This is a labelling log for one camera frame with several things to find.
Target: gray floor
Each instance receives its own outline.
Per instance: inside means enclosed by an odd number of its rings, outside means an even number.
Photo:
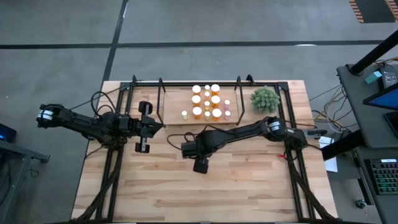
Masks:
[[[0,0],[0,44],[110,43],[121,2]],[[396,29],[394,23],[358,23],[348,0],[131,0],[119,42],[379,40]],[[132,74],[144,80],[234,80],[250,73],[258,80],[305,80],[311,98],[339,84],[337,66],[355,63],[374,47],[118,49],[110,80],[130,80]],[[101,86],[108,54],[109,49],[0,50],[0,123],[18,131],[19,145],[51,154],[44,166],[32,163],[40,175],[27,175],[16,223],[70,218],[87,141],[62,128],[38,129],[34,119],[42,103],[69,108],[89,100]],[[322,110],[331,94],[311,107]],[[339,114],[348,110],[346,103]],[[76,112],[92,115],[89,106]],[[342,120],[355,122],[352,114]],[[353,206],[361,198],[356,182],[331,186],[340,218],[380,222],[374,207]]]

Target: green succulent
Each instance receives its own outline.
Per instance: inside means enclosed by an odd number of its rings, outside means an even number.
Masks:
[[[255,113],[274,113],[278,109],[280,97],[266,86],[251,95],[251,104]]]

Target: butcher block tabletop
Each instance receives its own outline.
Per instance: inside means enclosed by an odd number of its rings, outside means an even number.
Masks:
[[[296,122],[313,124],[304,81],[284,82],[289,84]],[[114,90],[120,86],[120,83],[104,82],[102,91]],[[258,88],[261,86],[243,87],[246,112],[239,126],[254,123],[265,116],[277,116],[277,112],[265,115],[254,114],[250,96]],[[166,92],[167,90],[178,90],[178,87],[166,87]],[[141,117],[138,104],[145,100],[154,105],[151,117],[159,122],[156,116],[157,93],[158,87],[134,87],[131,116]],[[288,118],[284,94],[284,91],[281,91],[281,103],[285,108],[285,117]],[[118,92],[110,93],[109,96],[116,104]],[[163,99],[163,96],[160,97],[161,113],[164,108]],[[101,97],[98,106],[104,104],[109,104],[108,100]],[[216,126],[223,129],[236,127],[235,124]],[[181,151],[168,144],[166,138],[170,134],[184,134],[188,131],[199,133],[203,128],[204,125],[167,125],[158,131],[153,139],[148,139],[149,154],[134,152],[135,142],[139,142],[139,137],[128,139],[124,147],[114,222],[297,221],[287,162],[278,157],[285,151],[284,143],[254,137],[227,144],[210,157],[208,173],[199,174],[192,171],[194,160],[182,159]],[[298,125],[298,128],[305,129],[308,126]],[[185,142],[183,136],[173,136],[170,140],[178,147]],[[318,146],[317,140],[314,139],[309,139],[308,143]],[[87,154],[99,147],[98,142],[91,141]],[[106,152],[107,149],[100,149],[85,160],[72,218],[81,215],[99,192]],[[312,192],[326,210],[337,217],[322,153],[311,147],[305,148],[302,152]],[[109,195],[110,190],[105,198],[104,217],[108,211]],[[301,189],[300,198],[304,217],[308,217],[305,196]]]

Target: black desk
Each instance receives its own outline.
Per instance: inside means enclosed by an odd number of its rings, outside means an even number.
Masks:
[[[383,118],[385,113],[392,112],[392,110],[363,105],[365,98],[379,92],[377,82],[367,84],[364,81],[377,68],[376,66],[367,68],[364,71],[364,75],[360,77],[350,74],[346,66],[338,67],[337,72],[366,145],[373,149],[397,148],[398,138],[393,134]],[[383,69],[389,71],[393,68],[387,66]]]
[[[348,71],[346,66],[338,67],[338,77],[345,89],[347,99],[351,104],[360,130],[322,149],[323,158],[330,159],[338,154],[354,150],[356,165],[361,176],[359,185],[367,204],[375,204],[383,223],[398,223],[397,208],[398,195],[376,194],[374,186],[365,166],[364,159],[394,159],[398,158],[398,138],[383,118],[385,113],[392,110],[363,105],[363,100],[377,92],[377,82],[367,84],[364,79],[378,67],[370,66],[364,75],[357,77]]]

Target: white paper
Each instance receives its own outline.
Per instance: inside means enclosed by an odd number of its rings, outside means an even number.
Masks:
[[[319,145],[321,146],[321,148],[328,146],[331,143],[334,143],[334,139],[329,138],[329,137],[324,137],[322,136],[319,139]],[[337,172],[337,160],[335,157],[328,159],[327,161],[325,161],[325,168],[327,171],[330,172]]]

